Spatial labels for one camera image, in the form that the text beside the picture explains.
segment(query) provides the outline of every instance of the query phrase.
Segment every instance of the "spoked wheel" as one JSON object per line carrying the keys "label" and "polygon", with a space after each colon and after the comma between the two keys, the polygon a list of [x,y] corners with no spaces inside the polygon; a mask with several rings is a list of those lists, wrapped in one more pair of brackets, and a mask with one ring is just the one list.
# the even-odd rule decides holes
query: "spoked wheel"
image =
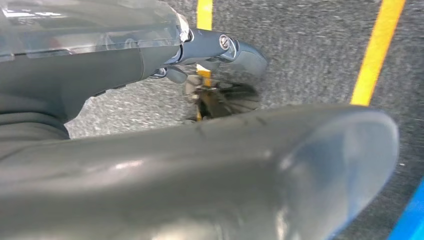
{"label": "spoked wheel", "polygon": [[184,86],[185,99],[197,107],[197,121],[254,111],[260,106],[258,92],[245,83],[209,80],[190,75]]}

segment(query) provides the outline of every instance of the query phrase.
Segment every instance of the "yellow line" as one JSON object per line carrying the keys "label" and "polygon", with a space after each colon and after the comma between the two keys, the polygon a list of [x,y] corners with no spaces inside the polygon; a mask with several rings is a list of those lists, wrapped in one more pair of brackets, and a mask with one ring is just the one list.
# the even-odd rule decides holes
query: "yellow line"
{"label": "yellow line", "polygon": [[405,0],[383,0],[350,104],[368,106],[395,33]]}
{"label": "yellow line", "polygon": [[[197,2],[197,28],[212,30],[213,0],[198,0]],[[197,74],[203,77],[203,84],[211,86],[211,71],[197,66]]]}

